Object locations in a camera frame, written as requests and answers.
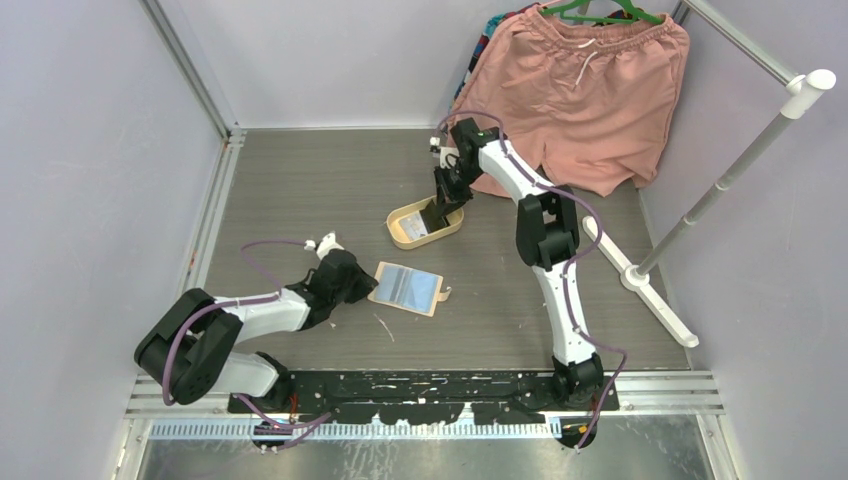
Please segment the beige oval plastic tray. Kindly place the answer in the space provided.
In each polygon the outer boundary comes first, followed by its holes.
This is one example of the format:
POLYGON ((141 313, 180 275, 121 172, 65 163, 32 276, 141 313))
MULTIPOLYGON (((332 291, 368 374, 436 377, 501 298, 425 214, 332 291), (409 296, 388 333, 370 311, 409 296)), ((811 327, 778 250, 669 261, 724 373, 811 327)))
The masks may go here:
POLYGON ((431 196, 393 210, 386 225, 395 246, 411 250, 457 232, 464 217, 462 207, 438 217, 436 196, 431 196))

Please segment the beige leather card holder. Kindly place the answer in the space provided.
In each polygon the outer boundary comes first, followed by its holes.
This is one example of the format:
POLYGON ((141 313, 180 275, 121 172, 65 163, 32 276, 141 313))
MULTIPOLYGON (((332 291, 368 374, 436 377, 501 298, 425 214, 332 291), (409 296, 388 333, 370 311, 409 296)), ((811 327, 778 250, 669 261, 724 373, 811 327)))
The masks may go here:
POLYGON ((378 285, 368 294, 369 301, 426 317, 433 317, 452 292, 441 275, 384 261, 378 264, 375 279, 378 285))

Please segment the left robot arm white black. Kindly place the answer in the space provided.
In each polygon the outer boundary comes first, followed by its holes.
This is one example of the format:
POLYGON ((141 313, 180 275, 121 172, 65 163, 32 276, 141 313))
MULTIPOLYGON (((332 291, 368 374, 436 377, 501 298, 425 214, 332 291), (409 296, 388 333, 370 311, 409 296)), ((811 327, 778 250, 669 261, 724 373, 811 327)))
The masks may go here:
POLYGON ((221 393, 281 412, 295 393, 290 371, 267 353, 243 354, 236 346, 308 330, 339 305, 365 299, 377 285, 351 252, 335 247, 320 254, 303 280, 269 294, 225 298, 193 288, 139 342, 133 360, 162 387, 167 405, 190 405, 221 393))

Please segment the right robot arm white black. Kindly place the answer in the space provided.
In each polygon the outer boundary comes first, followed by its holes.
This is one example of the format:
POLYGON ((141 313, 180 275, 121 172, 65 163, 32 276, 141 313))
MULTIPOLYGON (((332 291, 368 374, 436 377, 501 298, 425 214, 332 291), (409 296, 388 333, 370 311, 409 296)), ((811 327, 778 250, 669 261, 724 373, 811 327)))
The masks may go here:
POLYGON ((497 128, 471 119, 450 129, 451 162, 434 170, 436 194, 420 213, 427 233, 448 227, 448 217, 472 197, 472 185, 491 176, 516 206, 515 243, 542 289, 553 337, 552 398, 567 410, 602 402, 608 382, 590 340, 580 305, 576 256, 580 244, 575 197, 533 171, 497 128))

